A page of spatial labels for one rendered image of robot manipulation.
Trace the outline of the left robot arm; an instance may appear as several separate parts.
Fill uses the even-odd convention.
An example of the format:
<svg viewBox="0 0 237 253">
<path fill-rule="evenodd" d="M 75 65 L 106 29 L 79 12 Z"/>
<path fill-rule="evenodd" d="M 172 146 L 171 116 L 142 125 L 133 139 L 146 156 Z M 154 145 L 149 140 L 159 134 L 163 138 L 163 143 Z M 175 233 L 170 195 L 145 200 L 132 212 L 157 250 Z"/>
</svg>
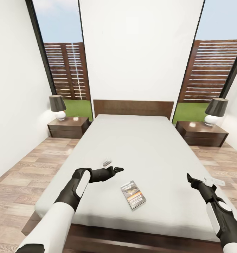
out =
<svg viewBox="0 0 237 253">
<path fill-rule="evenodd" d="M 98 170 L 76 170 L 39 224 L 26 236 L 15 253 L 62 253 L 74 214 L 88 183 L 106 181 L 124 171 L 109 167 L 112 158 L 105 158 Z"/>
</svg>

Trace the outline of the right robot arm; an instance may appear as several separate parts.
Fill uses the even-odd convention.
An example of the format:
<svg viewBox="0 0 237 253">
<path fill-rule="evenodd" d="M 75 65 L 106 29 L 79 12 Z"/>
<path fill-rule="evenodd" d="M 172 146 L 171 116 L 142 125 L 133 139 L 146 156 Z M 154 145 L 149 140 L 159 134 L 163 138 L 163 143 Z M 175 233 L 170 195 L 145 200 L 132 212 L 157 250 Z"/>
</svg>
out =
<svg viewBox="0 0 237 253">
<path fill-rule="evenodd" d="M 205 176 L 206 181 L 192 178 L 187 173 L 191 187 L 199 190 L 206 202 L 207 214 L 214 228 L 216 236 L 220 239 L 224 253 L 237 253 L 237 220 L 234 218 L 232 209 L 224 200 L 215 194 L 215 184 L 225 186 L 225 182 Z"/>
</svg>

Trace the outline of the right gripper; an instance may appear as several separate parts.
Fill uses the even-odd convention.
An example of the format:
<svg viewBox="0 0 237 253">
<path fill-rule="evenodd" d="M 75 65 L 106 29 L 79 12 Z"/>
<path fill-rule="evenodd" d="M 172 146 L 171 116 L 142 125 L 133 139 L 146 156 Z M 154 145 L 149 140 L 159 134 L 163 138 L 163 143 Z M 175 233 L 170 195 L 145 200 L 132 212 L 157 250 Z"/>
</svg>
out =
<svg viewBox="0 0 237 253">
<path fill-rule="evenodd" d="M 188 182 L 191 183 L 192 188 L 199 190 L 202 197 L 205 192 L 214 192 L 215 193 L 215 191 L 217 189 L 217 187 L 215 185 L 212 185 L 212 187 L 206 186 L 201 180 L 197 180 L 195 178 L 192 178 L 189 175 L 189 173 L 187 173 L 187 179 L 188 179 Z"/>
</svg>

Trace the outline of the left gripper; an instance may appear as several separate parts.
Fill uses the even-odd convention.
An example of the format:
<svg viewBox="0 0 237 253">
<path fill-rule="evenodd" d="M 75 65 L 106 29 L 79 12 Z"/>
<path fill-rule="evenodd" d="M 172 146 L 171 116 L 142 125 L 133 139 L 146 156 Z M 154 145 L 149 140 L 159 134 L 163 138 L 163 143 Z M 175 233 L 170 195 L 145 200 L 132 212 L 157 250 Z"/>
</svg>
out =
<svg viewBox="0 0 237 253">
<path fill-rule="evenodd" d="M 118 172 L 121 172 L 121 171 L 124 171 L 123 168 L 119 168 L 119 167 L 109 167 L 109 168 L 104 168 L 104 169 L 98 169 L 99 171 L 99 174 L 100 174 L 100 177 L 99 177 L 99 180 L 98 182 L 100 181 L 106 181 L 112 177 L 114 177 L 116 175 L 116 173 Z"/>
</svg>

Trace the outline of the hardback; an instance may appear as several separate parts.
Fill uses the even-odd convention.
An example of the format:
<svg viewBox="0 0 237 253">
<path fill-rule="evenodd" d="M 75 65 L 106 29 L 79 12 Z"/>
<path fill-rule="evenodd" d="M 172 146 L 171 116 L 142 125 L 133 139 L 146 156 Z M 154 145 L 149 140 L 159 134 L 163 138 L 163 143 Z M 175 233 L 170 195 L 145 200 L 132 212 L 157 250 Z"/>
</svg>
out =
<svg viewBox="0 0 237 253">
<path fill-rule="evenodd" d="M 122 185 L 121 190 L 124 193 L 132 209 L 138 207 L 139 205 L 141 205 L 143 202 L 146 201 L 145 197 L 143 196 L 143 194 L 141 193 L 141 191 L 136 186 L 133 180 Z"/>
</svg>

